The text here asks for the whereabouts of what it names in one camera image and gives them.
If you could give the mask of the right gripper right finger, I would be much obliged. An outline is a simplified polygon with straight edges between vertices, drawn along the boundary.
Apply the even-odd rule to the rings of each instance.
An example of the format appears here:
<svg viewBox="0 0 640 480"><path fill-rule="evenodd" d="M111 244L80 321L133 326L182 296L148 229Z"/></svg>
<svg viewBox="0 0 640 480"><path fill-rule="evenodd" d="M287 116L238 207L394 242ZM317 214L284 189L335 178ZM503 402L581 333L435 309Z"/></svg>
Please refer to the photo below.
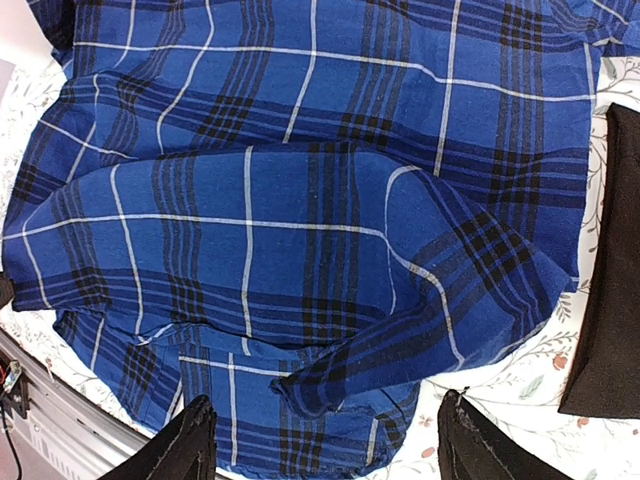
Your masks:
<svg viewBox="0 0 640 480"><path fill-rule="evenodd" d="M438 410L438 464L444 480L555 480L566 474L529 453L456 390Z"/></svg>

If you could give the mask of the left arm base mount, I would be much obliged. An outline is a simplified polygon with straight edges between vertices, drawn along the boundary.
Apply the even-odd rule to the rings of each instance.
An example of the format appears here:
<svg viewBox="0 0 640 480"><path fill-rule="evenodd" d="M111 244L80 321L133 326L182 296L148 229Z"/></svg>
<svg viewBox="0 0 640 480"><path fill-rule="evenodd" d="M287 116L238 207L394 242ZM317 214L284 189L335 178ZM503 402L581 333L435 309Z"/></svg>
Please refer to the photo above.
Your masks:
<svg viewBox="0 0 640 480"><path fill-rule="evenodd" d="M18 360L10 360L1 367L1 404L6 412L17 414L23 420L28 417L28 381Z"/></svg>

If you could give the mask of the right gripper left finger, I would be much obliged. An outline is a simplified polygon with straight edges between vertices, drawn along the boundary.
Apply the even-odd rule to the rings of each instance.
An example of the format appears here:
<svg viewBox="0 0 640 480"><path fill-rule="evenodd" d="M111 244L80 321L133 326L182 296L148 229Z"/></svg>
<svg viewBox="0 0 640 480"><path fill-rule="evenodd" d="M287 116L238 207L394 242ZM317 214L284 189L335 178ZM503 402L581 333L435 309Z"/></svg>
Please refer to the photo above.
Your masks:
<svg viewBox="0 0 640 480"><path fill-rule="evenodd" d="M216 420L209 397L197 396L143 448L100 480L214 479Z"/></svg>

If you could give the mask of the blue plaid long sleeve shirt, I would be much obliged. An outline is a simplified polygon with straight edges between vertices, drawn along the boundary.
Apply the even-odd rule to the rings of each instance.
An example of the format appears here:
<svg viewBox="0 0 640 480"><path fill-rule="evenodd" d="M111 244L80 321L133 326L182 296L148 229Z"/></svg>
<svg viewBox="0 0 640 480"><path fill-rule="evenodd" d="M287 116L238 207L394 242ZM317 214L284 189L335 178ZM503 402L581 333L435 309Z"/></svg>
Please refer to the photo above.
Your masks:
<svg viewBox="0 0 640 480"><path fill-rule="evenodd" d="M599 64L635 1L32 1L67 79L2 231L17 311L129 416L210 398L243 476L386 465L420 383L579 282Z"/></svg>

